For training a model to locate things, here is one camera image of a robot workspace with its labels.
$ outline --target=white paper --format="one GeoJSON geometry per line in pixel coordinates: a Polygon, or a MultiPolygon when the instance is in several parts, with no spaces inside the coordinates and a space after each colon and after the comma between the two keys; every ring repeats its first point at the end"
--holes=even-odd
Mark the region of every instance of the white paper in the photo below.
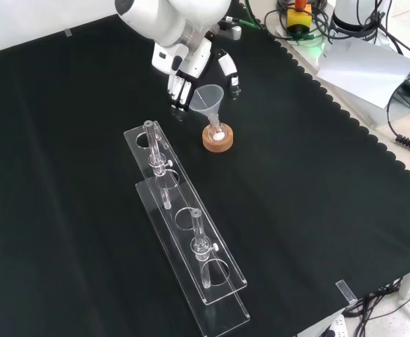
{"type": "Polygon", "coordinates": [[[317,76],[383,109],[410,72],[410,59],[361,39],[334,40],[317,76]]]}

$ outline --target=funnel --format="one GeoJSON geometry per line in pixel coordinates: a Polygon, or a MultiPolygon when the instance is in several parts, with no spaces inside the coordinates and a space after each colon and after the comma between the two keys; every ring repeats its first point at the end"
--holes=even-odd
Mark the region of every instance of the funnel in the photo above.
{"type": "Polygon", "coordinates": [[[192,96],[190,109],[208,117],[212,129],[210,138],[222,140],[227,132],[219,122],[219,107],[224,97],[224,89],[215,84],[208,84],[197,88],[192,96]]]}
{"type": "Polygon", "coordinates": [[[190,109],[208,117],[208,125],[202,133],[204,147],[212,152],[224,152],[233,145],[233,130],[219,122],[219,107],[224,98],[224,89],[215,84],[197,88],[192,96],[190,109]]]}

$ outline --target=green cable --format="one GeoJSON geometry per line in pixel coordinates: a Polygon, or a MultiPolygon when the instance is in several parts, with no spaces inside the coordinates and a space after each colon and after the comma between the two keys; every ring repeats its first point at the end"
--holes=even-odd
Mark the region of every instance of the green cable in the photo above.
{"type": "Polygon", "coordinates": [[[241,20],[241,19],[239,19],[239,23],[240,23],[241,25],[244,25],[244,26],[247,26],[247,27],[251,27],[251,28],[255,28],[255,29],[260,29],[258,25],[255,25],[255,24],[253,24],[253,23],[251,23],[251,22],[247,22],[247,21],[244,21],[244,20],[241,20]]]}
{"type": "Polygon", "coordinates": [[[252,18],[252,15],[250,14],[250,10],[249,10],[250,5],[249,5],[248,1],[244,0],[244,4],[246,5],[246,12],[247,12],[247,15],[249,16],[250,21],[252,22],[252,24],[257,25],[256,21],[252,18]]]}

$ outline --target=yellow device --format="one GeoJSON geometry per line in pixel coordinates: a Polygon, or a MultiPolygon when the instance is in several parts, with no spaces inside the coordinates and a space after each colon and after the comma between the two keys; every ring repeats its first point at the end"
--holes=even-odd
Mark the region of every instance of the yellow device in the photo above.
{"type": "MultiPolygon", "coordinates": [[[[307,4],[304,11],[311,13],[311,5],[307,4]]],[[[286,12],[286,29],[292,35],[305,34],[311,29],[312,16],[308,13],[297,12],[294,9],[288,9],[286,12]]]]}

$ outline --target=acrylic test tube rack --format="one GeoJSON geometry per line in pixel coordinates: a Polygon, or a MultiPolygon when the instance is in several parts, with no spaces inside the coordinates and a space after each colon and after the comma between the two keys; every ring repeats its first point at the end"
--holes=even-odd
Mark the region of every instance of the acrylic test tube rack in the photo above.
{"type": "Polygon", "coordinates": [[[241,270],[156,121],[124,133],[144,181],[136,189],[203,336],[248,322],[241,270]]]}

